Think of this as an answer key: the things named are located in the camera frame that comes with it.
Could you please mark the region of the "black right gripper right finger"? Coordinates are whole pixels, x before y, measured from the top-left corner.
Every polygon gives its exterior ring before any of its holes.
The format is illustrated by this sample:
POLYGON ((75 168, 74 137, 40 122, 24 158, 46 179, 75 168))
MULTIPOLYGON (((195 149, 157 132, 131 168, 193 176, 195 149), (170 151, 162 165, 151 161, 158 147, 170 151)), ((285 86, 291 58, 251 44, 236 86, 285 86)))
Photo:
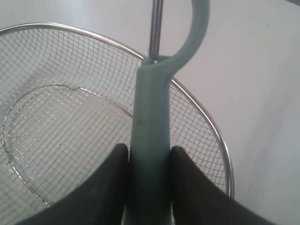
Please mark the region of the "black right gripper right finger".
POLYGON ((181 146, 169 152, 169 199, 177 225, 298 225, 300 193, 271 190, 259 179, 232 198, 201 171, 181 146))

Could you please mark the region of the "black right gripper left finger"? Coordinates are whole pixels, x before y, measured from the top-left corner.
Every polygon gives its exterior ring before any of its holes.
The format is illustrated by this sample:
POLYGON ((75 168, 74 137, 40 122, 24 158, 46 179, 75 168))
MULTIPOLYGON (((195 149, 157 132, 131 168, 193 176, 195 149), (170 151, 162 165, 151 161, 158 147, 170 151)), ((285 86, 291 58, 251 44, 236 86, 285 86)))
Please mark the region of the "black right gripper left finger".
POLYGON ((120 225, 128 191, 128 148, 118 143, 78 188, 21 225, 120 225))

